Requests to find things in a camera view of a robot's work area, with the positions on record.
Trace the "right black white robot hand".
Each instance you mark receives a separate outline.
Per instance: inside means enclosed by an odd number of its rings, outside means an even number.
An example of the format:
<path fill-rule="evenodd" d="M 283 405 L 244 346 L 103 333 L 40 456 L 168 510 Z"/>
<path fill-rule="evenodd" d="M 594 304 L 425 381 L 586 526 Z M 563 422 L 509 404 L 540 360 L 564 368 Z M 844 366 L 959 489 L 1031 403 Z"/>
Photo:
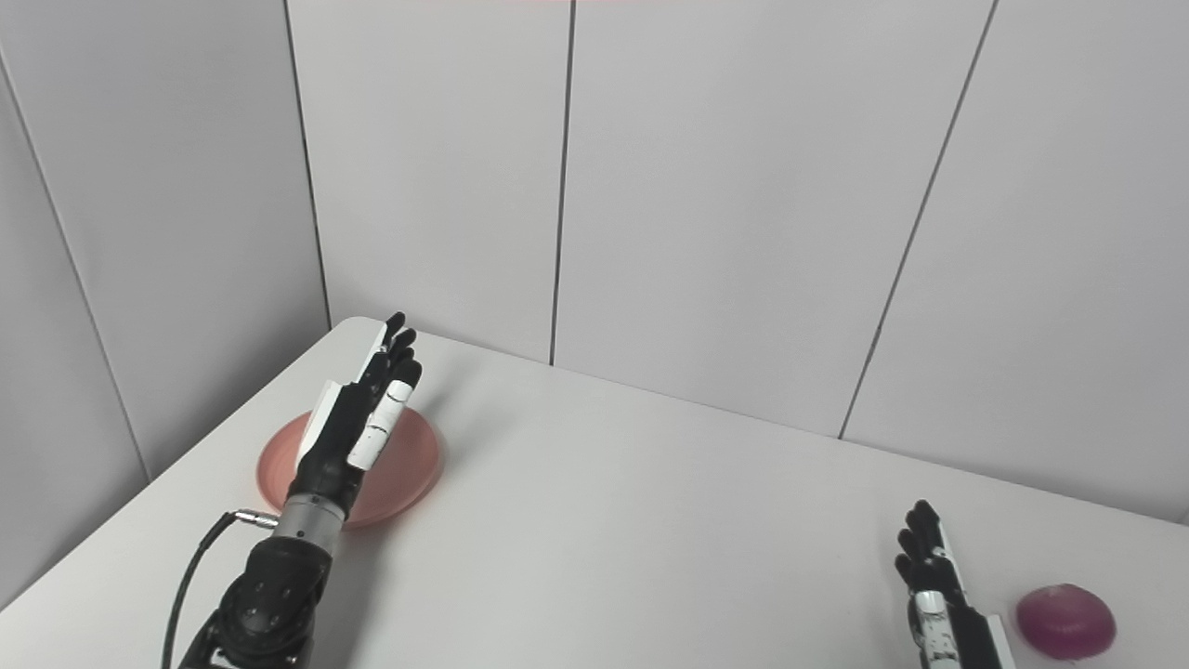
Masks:
<path fill-rule="evenodd" d="M 897 543 L 897 575 L 908 591 L 906 614 L 919 665 L 1014 668 L 1004 621 L 971 605 L 933 505 L 920 499 L 908 510 Z"/>

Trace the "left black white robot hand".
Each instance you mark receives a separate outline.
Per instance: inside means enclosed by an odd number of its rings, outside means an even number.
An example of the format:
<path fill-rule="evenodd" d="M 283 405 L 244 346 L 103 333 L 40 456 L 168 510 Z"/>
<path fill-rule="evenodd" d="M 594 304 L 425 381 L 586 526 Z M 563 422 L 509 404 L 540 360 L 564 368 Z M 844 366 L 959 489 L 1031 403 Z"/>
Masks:
<path fill-rule="evenodd" d="M 364 478 L 421 380 L 422 364 L 413 351 L 416 337 L 405 313 L 391 314 L 354 380 L 323 389 L 300 438 L 285 503 L 328 503 L 344 519 L 351 517 Z"/>

